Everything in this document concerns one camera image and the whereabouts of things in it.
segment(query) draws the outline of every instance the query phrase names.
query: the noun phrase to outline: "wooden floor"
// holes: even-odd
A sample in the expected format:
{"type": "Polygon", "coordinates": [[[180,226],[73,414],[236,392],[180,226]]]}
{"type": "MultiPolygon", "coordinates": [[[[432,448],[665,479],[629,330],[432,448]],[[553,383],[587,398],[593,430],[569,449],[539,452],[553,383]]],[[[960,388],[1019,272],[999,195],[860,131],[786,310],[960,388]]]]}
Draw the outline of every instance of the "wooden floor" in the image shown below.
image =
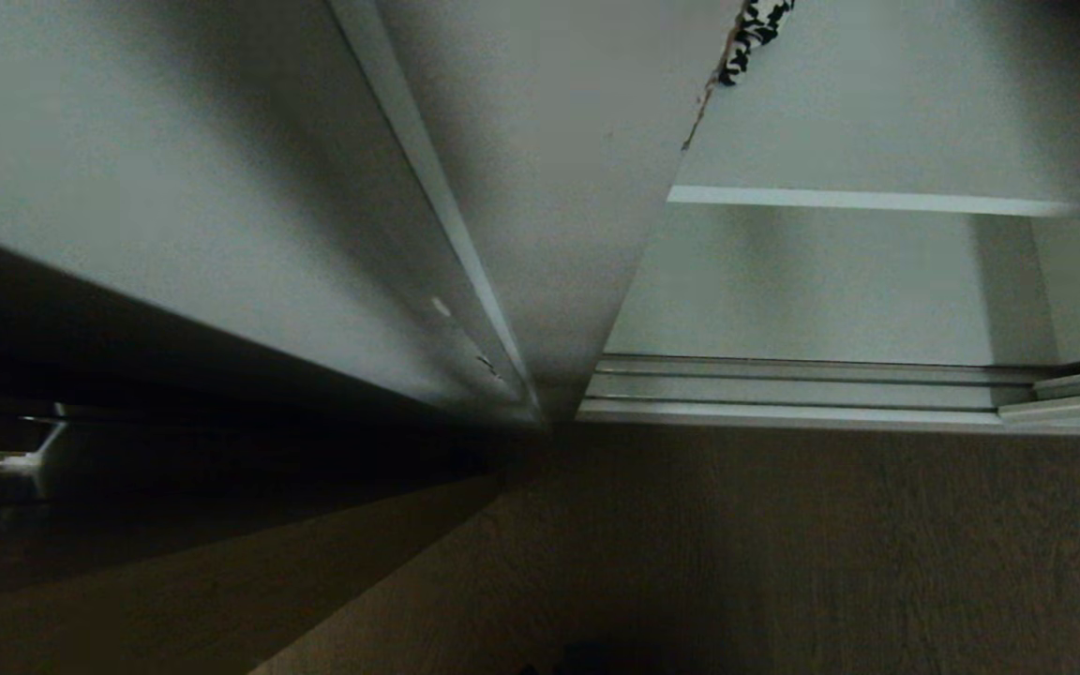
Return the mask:
{"type": "Polygon", "coordinates": [[[257,670],[1080,672],[1080,440],[573,427],[257,670]]]}

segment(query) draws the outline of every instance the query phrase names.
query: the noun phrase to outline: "shelf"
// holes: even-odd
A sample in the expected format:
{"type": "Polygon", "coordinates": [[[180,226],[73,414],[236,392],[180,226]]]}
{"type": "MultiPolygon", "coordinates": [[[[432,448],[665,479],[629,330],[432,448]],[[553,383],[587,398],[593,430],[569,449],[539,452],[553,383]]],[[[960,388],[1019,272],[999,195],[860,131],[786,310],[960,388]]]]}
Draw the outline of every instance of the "shelf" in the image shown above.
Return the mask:
{"type": "Polygon", "coordinates": [[[810,3],[670,201],[1080,217],[1080,3],[810,3]]]}

